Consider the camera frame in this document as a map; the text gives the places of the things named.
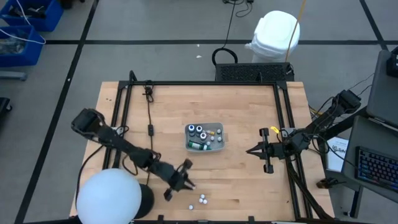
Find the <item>yellow cable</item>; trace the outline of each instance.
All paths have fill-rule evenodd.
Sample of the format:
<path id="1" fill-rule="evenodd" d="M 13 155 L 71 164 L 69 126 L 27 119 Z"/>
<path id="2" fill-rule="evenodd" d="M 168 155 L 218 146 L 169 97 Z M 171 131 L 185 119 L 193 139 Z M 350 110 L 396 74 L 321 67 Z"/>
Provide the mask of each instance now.
<path id="1" fill-rule="evenodd" d="M 307 0 L 303 0 L 303 3 L 301 4 L 300 13 L 298 14 L 298 17 L 297 17 L 297 20 L 296 20 L 296 25 L 294 25 L 293 34 L 292 34 L 292 37 L 290 38 L 289 46 L 287 47 L 285 62 L 287 62 L 287 57 L 289 56 L 290 45 L 292 44 L 294 32 L 296 31 L 297 24 L 299 24 L 299 21 L 301 20 L 301 16 L 302 16 L 302 14 L 303 14 L 304 7 L 305 7 L 305 3 L 306 3 L 306 2 L 307 2 Z"/>

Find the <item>metal frame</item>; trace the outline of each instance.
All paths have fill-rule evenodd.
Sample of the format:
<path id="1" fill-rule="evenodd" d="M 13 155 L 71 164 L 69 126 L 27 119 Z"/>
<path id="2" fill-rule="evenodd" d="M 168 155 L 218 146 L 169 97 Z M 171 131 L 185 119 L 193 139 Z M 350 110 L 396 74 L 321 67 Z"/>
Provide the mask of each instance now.
<path id="1" fill-rule="evenodd" d="M 130 80 L 128 81 L 119 81 L 118 85 L 118 92 L 116 93 L 116 100 L 115 100 L 115 106 L 113 110 L 113 117 L 112 117 L 112 122 L 111 125 L 115 126 L 117 123 L 117 117 L 120 109 L 120 102 L 121 102 L 121 95 L 124 91 L 124 89 L 127 90 L 127 95 L 125 99 L 125 104 L 124 104 L 124 109 L 123 109 L 123 116 L 122 116 L 122 125 L 126 125 L 127 122 L 127 114 L 128 114 L 128 109 L 129 109 L 129 102 L 131 100 L 131 90 L 134 85 L 145 85 L 147 82 L 146 81 L 137 81 L 136 77 L 134 74 L 130 74 Z M 274 97 L 275 97 L 275 105 L 276 105 L 276 110 L 277 110 L 277 115 L 278 115 L 278 120 L 279 120 L 279 126 L 280 128 L 284 128 L 284 117 L 283 117 L 283 112 L 282 112 L 282 106 L 280 103 L 280 96 L 279 96 L 279 88 L 282 89 L 283 95 L 284 95 L 284 101 L 286 105 L 286 110 L 287 110 L 287 118 L 289 122 L 289 126 L 291 128 L 294 128 L 294 118 L 293 118 L 293 112 L 292 112 L 292 107 L 290 105 L 290 99 L 289 99 L 289 94 L 287 91 L 287 84 L 285 81 L 283 82 L 214 82 L 214 81 L 198 81 L 198 82 L 192 82 L 192 81 L 152 81 L 154 86 L 156 85 L 252 85 L 252 86 L 272 86 L 274 90 Z M 105 155 L 104 162 L 103 162 L 103 169 L 107 169 L 109 167 L 109 160 L 110 160 L 110 154 L 111 150 L 107 149 L 107 154 Z M 305 175 L 304 175 L 304 169 L 302 165 L 302 160 L 300 157 L 300 154 L 295 155 L 296 156 L 296 165 L 297 165 L 297 170 L 300 176 L 300 180 L 306 185 L 305 182 Z M 291 162 L 290 158 L 286 158 L 286 165 Z M 300 207 L 299 207 L 299 200 L 297 198 L 297 191 L 296 191 L 296 186 L 294 181 L 291 179 L 289 176 L 289 187 L 290 187 L 290 194 L 291 194 L 291 199 L 292 199 L 292 206 L 293 206 L 293 211 L 294 211 L 294 217 L 296 222 L 301 222 L 301 223 L 350 223 L 350 222 L 342 222 L 342 221 L 330 221 L 330 220 L 321 220 L 321 219 L 315 219 L 312 217 L 312 209 L 307 202 L 307 199 L 303 197 L 304 200 L 304 205 L 305 205 L 305 212 L 306 212 L 306 218 L 301 217 L 300 215 Z M 24 223 L 23 224 L 61 224 L 61 223 L 76 223 L 80 224 L 81 222 L 77 217 L 70 217 L 67 220 L 53 220 L 53 221 L 44 221 L 44 222 L 31 222 L 31 223 Z M 156 223 L 156 224 L 163 224 L 163 223 L 180 223 L 180 224 L 201 224 L 201 223 L 236 223 L 236 224 L 254 224 L 254 223 L 264 223 L 268 224 L 271 223 L 270 221 L 255 221 L 254 217 L 249 216 L 247 221 L 210 221 L 210 220 L 192 220 L 192 221 L 180 221 L 180 220 L 164 220 L 163 215 L 158 216 L 158 220 L 135 220 L 134 223 L 136 224 L 148 224 L 148 223 Z"/>

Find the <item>white sphere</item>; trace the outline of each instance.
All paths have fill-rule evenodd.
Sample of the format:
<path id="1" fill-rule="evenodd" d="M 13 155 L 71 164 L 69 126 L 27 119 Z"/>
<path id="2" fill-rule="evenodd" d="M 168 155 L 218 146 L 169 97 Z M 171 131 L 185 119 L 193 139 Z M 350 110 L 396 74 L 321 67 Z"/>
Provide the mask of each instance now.
<path id="1" fill-rule="evenodd" d="M 82 224 L 127 224 L 141 204 L 139 182 L 125 170 L 105 169 L 86 181 L 76 209 Z"/>

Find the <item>black base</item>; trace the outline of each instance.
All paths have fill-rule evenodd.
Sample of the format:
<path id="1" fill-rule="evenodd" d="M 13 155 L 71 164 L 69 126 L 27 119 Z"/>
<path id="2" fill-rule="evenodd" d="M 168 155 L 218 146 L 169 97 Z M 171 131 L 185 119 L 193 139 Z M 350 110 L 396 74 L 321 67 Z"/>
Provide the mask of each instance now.
<path id="1" fill-rule="evenodd" d="M 139 186 L 141 187 L 142 199 L 141 205 L 134 219 L 142 218 L 148 215 L 155 203 L 155 197 L 152 189 L 145 184 L 140 184 Z"/>

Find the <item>keyboard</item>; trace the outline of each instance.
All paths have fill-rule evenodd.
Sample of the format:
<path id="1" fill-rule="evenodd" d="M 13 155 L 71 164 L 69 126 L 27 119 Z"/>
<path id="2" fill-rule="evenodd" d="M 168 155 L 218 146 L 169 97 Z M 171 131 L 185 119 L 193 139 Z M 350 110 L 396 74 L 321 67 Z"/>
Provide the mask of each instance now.
<path id="1" fill-rule="evenodd" d="M 398 192 L 398 159 L 358 146 L 355 178 Z"/>

